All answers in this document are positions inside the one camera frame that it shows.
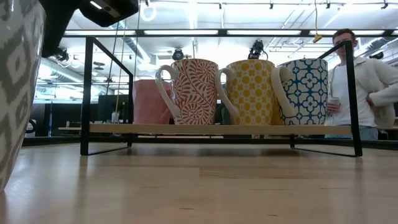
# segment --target mug handle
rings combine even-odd
[[[285,66],[279,66],[272,69],[271,72],[271,85],[274,93],[278,99],[279,105],[282,108],[285,116],[288,118],[296,116],[296,111],[290,105],[289,99],[285,94],[282,82],[286,82],[293,78],[293,73]]]
[[[172,68],[169,65],[162,65],[155,74],[155,83],[156,87],[159,90],[160,95],[162,96],[164,102],[166,103],[167,107],[169,108],[170,112],[173,114],[173,116],[179,116],[180,115],[180,109],[172,102],[172,100],[169,97],[169,94],[167,94],[166,89],[163,86],[163,81],[162,81],[162,71],[166,70],[170,73],[170,77],[172,80],[176,79],[178,77],[178,71],[176,69]]]
[[[236,72],[230,68],[222,68],[222,69],[218,70],[216,73],[216,78],[215,78],[216,83],[215,84],[216,84],[217,93],[220,95],[220,98],[221,98],[222,102],[224,103],[225,107],[228,109],[228,111],[231,113],[232,116],[238,117],[239,110],[228,99],[228,97],[226,96],[226,93],[224,91],[223,85],[221,84],[221,74],[222,73],[225,73],[228,80],[234,80],[236,78]]]

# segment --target yellow patterned mug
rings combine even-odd
[[[225,73],[226,93],[221,85]],[[216,89],[231,114],[231,124],[270,125],[274,97],[284,114],[295,116],[282,87],[293,77],[286,67],[276,67],[267,60],[249,59],[234,62],[216,74]]]

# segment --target person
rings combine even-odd
[[[338,30],[333,35],[333,45],[344,40],[351,40],[353,48],[358,44],[350,29]],[[336,53],[340,64],[328,74],[330,100],[326,106],[328,116],[325,121],[328,126],[351,124],[345,48],[339,48]],[[379,60],[362,57],[354,58],[354,70],[361,140],[377,140],[378,128],[390,128],[394,124],[394,102],[398,101],[398,70]],[[325,137],[349,139],[352,135],[329,134]]]

